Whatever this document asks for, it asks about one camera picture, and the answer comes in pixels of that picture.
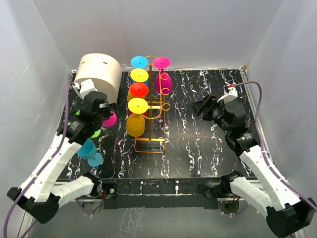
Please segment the magenta wine glass front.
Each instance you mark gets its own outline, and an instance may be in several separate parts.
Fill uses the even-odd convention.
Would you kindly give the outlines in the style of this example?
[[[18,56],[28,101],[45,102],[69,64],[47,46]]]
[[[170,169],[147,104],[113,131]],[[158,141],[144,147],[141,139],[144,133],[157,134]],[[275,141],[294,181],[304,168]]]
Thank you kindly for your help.
[[[114,111],[111,111],[112,115],[108,118],[108,119],[105,119],[103,121],[103,125],[105,127],[112,127],[115,125],[116,121],[117,121],[117,115]]]

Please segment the magenta wine glass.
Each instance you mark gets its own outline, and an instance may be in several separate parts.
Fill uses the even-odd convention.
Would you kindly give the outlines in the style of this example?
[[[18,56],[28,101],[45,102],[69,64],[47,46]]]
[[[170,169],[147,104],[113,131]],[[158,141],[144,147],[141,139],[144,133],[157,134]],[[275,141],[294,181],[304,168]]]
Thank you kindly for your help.
[[[115,125],[116,121],[117,121],[117,115],[114,111],[111,111],[112,115],[108,118],[108,119],[105,119],[103,121],[103,125],[105,127],[112,127]]]
[[[159,69],[156,76],[156,91],[159,94],[168,95],[173,89],[171,77],[164,71],[170,63],[171,61],[167,57],[158,57],[153,61],[153,66]]]

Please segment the green wine glass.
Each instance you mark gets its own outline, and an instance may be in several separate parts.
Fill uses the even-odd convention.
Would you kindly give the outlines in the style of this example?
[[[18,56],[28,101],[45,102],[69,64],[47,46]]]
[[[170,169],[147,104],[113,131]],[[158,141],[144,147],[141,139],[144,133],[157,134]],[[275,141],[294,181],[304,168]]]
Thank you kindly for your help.
[[[78,110],[78,111],[75,113],[75,115],[77,115],[77,116],[80,115],[80,110]],[[100,134],[101,134],[101,129],[95,131],[95,133],[91,136],[91,138],[96,138],[96,137],[98,137]]]

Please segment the orange wine glass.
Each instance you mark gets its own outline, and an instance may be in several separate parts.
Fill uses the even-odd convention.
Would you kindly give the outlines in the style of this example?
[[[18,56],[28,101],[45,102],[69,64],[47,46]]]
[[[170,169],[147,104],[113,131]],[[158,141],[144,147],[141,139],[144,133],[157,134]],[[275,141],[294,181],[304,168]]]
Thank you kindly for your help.
[[[148,109],[148,103],[143,98],[133,98],[128,102],[128,110],[131,112],[126,123],[126,132],[133,137],[141,136],[145,131],[144,113]]]
[[[145,98],[149,93],[149,74],[142,68],[133,69],[130,73],[132,84],[129,87],[127,100]]]

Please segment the red wine glass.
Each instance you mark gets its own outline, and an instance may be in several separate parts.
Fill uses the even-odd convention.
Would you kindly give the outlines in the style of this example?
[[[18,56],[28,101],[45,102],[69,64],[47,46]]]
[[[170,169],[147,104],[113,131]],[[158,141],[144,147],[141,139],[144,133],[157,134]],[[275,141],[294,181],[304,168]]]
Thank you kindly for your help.
[[[129,87],[127,101],[128,109],[131,113],[147,116],[148,103],[146,102],[145,97],[148,92],[149,88],[144,83],[133,83]]]

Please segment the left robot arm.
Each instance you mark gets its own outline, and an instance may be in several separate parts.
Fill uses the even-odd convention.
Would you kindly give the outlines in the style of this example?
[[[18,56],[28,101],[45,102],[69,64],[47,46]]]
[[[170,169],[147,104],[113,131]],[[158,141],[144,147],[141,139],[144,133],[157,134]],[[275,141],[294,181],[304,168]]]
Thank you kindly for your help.
[[[55,186],[55,182],[70,159],[78,154],[88,159],[101,159],[94,149],[88,149],[89,138],[101,128],[112,112],[106,94],[89,92],[83,99],[80,113],[65,111],[65,121],[57,129],[53,141],[31,175],[19,187],[12,187],[7,196],[39,223],[50,221],[60,207],[81,196],[99,197],[102,180],[92,173]]]

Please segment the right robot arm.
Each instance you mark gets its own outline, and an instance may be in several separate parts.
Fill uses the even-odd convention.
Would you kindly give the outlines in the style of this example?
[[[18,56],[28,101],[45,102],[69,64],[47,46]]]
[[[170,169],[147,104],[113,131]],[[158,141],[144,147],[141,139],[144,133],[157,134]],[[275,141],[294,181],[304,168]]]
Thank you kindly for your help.
[[[238,171],[221,177],[221,192],[228,197],[238,195],[252,205],[266,220],[270,230],[285,238],[308,226],[314,216],[311,199],[303,199],[289,189],[282,176],[275,176],[272,162],[265,162],[256,134],[246,127],[243,104],[225,102],[213,95],[190,104],[195,116],[214,121],[224,132],[229,148],[255,174],[264,190],[260,190]]]

